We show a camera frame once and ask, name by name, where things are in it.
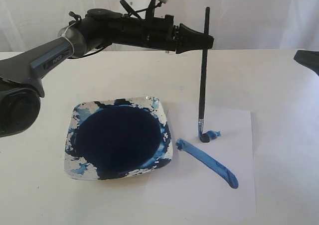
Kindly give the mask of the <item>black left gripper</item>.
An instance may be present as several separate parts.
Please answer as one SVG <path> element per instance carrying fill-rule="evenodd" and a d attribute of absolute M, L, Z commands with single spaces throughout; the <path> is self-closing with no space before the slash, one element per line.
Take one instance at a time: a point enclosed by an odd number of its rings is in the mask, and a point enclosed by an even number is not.
<path fill-rule="evenodd" d="M 124 18 L 119 31 L 119 43 L 141 48 L 173 51 L 212 49 L 214 38 L 195 31 L 184 24 L 174 25 L 174 16 L 154 17 L 150 23 L 145 19 Z"/>

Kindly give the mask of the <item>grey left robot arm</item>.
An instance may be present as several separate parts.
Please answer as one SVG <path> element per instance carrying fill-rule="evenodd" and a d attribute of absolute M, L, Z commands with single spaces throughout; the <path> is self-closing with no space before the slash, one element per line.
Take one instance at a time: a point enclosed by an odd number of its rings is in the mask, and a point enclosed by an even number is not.
<path fill-rule="evenodd" d="M 177 54 L 211 49 L 208 31 L 175 25 L 172 15 L 163 18 L 130 17 L 95 8 L 85 17 L 70 12 L 73 20 L 58 38 L 0 62 L 0 134 L 27 130 L 37 119 L 44 97 L 42 79 L 66 59 L 80 59 L 112 44 L 172 51 Z"/>

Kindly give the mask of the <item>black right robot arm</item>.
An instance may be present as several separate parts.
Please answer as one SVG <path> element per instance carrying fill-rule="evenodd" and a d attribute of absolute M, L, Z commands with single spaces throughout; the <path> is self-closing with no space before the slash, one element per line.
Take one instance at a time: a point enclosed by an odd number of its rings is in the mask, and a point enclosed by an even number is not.
<path fill-rule="evenodd" d="M 318 51 L 298 50 L 294 55 L 294 60 L 319 75 Z"/>

